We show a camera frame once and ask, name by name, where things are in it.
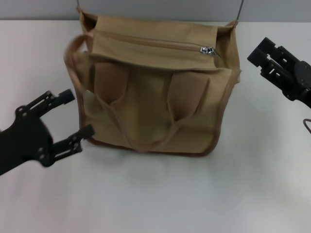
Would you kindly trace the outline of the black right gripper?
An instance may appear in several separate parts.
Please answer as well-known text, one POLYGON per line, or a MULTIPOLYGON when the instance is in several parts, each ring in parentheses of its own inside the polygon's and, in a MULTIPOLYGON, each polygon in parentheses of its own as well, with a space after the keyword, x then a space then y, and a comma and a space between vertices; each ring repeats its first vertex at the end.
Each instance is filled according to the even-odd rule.
POLYGON ((273 85, 281 89, 283 95, 291 101, 298 100, 311 107, 311 66, 299 61, 283 46, 276 47, 269 38, 264 38, 247 60, 261 67, 260 74, 273 85))

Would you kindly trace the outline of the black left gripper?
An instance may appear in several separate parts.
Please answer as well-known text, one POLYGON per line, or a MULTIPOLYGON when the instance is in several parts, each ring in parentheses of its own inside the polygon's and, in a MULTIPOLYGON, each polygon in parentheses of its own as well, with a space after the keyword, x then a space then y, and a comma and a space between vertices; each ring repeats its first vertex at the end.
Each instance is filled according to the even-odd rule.
POLYGON ((55 96, 45 92, 27 105, 18 107, 13 124, 0 133, 0 174, 36 160, 44 167, 83 151, 81 141, 90 139, 95 131, 91 125, 68 138, 52 143, 52 136, 40 119, 50 110, 75 100, 70 89, 55 96))

